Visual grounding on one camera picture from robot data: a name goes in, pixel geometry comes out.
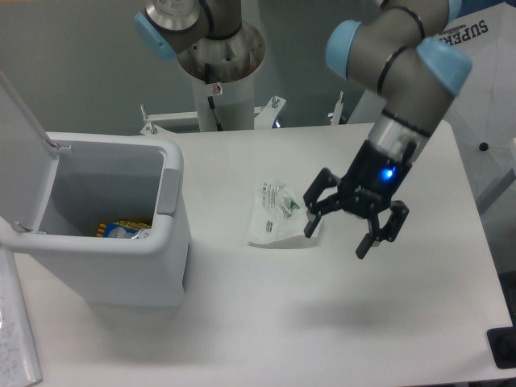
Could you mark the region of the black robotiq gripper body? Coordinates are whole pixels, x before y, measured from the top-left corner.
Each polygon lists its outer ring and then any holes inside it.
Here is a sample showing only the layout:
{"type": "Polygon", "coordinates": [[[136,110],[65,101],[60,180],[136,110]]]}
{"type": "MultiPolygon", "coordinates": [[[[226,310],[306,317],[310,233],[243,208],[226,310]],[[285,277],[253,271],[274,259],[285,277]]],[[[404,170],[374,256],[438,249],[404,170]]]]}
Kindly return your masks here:
{"type": "Polygon", "coordinates": [[[339,204],[344,211],[368,218],[390,207],[406,175],[410,160],[395,160],[365,140],[338,185],[339,204]]]}

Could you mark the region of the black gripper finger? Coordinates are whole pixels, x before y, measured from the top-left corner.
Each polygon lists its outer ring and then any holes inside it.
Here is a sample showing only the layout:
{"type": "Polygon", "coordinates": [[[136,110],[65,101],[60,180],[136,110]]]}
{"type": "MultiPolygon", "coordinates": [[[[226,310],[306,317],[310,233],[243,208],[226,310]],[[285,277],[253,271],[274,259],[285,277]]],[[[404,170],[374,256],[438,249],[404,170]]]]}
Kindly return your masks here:
{"type": "Polygon", "coordinates": [[[319,197],[325,189],[337,187],[339,183],[340,178],[328,168],[323,168],[304,193],[303,201],[306,205],[308,218],[308,223],[304,229],[305,237],[310,238],[314,234],[323,215],[341,209],[339,193],[334,193],[319,201],[319,197]]]}
{"type": "Polygon", "coordinates": [[[403,201],[391,201],[390,216],[383,227],[380,227],[380,207],[371,204],[368,208],[368,233],[364,235],[356,249],[359,259],[365,258],[371,247],[378,246],[382,241],[393,242],[401,230],[410,210],[403,201]]]}

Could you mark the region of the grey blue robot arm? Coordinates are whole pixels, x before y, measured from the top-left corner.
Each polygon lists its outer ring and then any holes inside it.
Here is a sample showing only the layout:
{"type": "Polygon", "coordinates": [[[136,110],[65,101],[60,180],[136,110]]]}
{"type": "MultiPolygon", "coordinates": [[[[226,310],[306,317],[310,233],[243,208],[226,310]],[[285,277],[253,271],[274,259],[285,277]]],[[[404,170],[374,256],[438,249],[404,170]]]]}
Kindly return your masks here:
{"type": "MultiPolygon", "coordinates": [[[[409,213],[393,199],[472,70],[470,58],[437,39],[459,1],[382,1],[371,23],[342,22],[325,49],[327,66],[386,101],[348,171],[323,169],[304,194],[311,236],[322,216],[344,210],[368,222],[356,249],[392,242],[409,213]]],[[[189,75],[202,131],[253,129],[260,32],[238,1],[150,1],[134,18],[143,42],[189,75]]]]}

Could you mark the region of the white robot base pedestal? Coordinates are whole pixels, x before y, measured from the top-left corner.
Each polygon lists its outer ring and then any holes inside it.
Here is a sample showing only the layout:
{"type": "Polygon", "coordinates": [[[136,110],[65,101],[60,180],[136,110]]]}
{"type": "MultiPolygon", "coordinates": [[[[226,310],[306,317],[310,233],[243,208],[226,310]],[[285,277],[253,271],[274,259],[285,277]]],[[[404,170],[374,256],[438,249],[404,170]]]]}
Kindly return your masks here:
{"type": "Polygon", "coordinates": [[[264,56],[264,38],[247,22],[229,39],[204,38],[180,53],[177,60],[192,82],[198,116],[207,113],[207,98],[213,97],[229,131],[238,131],[237,123],[252,124],[255,76],[264,56]]]}

